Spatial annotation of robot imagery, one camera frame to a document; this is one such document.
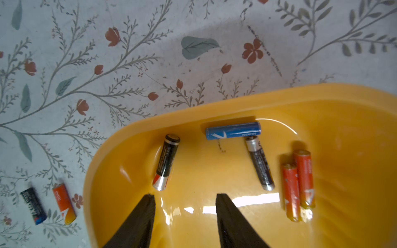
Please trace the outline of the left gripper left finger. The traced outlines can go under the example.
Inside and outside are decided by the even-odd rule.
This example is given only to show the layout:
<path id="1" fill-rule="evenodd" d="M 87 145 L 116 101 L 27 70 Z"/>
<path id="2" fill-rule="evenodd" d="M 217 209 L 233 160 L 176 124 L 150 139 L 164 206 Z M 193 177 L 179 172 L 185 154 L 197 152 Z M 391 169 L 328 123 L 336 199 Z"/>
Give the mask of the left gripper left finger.
<path id="1" fill-rule="evenodd" d="M 155 197 L 146 194 L 130 213 L 105 248 L 148 248 L 155 220 Z"/>

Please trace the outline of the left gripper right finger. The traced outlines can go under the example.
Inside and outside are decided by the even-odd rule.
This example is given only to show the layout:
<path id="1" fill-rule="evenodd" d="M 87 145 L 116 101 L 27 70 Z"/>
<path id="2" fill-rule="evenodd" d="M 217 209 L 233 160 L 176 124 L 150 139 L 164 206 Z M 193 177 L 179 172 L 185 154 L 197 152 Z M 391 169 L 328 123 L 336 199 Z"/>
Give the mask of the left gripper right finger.
<path id="1" fill-rule="evenodd" d="M 217 194 L 216 212 L 222 248 L 269 248 L 227 194 Z"/>

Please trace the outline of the dark battery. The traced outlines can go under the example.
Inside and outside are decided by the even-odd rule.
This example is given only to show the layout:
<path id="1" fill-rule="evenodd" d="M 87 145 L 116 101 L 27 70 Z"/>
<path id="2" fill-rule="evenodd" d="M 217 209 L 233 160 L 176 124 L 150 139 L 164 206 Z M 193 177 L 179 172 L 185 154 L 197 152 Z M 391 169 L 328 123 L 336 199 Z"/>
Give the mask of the dark battery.
<path id="1" fill-rule="evenodd" d="M 20 193 L 27 204 L 35 225 L 39 225 L 47 219 L 47 214 L 34 188 L 29 188 Z"/>

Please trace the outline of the yellow plastic storage tray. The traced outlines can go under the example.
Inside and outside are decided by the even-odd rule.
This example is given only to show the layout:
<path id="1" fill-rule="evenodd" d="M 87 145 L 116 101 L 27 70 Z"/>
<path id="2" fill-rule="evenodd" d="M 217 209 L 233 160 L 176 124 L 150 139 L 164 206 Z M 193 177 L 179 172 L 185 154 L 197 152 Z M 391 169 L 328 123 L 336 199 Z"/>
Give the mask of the yellow plastic storage tray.
<path id="1" fill-rule="evenodd" d="M 259 122 L 275 188 L 258 179 L 246 137 L 207 140 L 206 128 Z M 164 139 L 181 139 L 163 191 L 152 183 Z M 281 165 L 312 155 L 315 208 L 294 223 L 283 210 Z M 155 196 L 152 248 L 217 248 L 216 196 L 226 193 L 272 248 L 397 245 L 397 98 L 372 88 L 320 84 L 236 98 L 152 117 L 100 147 L 84 184 L 93 248 L 103 247 L 145 194 Z"/>

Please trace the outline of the blue battery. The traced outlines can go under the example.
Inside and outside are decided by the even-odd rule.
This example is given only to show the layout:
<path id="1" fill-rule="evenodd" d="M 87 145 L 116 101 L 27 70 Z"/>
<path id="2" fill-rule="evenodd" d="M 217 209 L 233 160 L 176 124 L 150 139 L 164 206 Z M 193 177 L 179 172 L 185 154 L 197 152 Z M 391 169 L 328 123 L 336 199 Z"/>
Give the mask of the blue battery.
<path id="1" fill-rule="evenodd" d="M 227 126 L 209 127 L 205 130 L 207 140 L 221 140 L 226 138 L 249 137 L 262 133 L 259 122 L 235 124 Z"/>

